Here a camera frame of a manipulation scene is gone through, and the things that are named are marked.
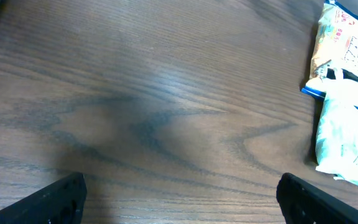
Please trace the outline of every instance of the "wood grain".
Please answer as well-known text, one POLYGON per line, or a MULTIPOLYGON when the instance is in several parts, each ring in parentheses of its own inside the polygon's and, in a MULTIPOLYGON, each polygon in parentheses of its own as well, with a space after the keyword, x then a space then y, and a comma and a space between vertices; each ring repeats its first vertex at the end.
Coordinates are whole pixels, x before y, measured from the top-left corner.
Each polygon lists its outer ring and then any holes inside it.
POLYGON ((321 103, 299 91, 322 6, 4 1, 0 209, 73 171, 83 223, 283 223, 284 172, 358 208, 314 170, 321 103))

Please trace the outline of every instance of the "snack package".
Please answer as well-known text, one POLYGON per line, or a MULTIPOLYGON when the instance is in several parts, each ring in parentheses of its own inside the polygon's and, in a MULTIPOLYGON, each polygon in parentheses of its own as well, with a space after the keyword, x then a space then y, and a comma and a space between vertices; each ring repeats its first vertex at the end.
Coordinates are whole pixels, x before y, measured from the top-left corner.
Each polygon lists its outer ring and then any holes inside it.
MULTIPOLYGON (((327 80, 353 80, 358 84, 358 16, 336 1, 325 1, 319 20, 310 79, 303 93, 324 99, 327 80)), ((358 109, 358 92, 353 89, 358 109)))
POLYGON ((317 171, 358 185, 358 109, 353 106, 353 80, 327 80, 326 97, 316 137, 317 171))

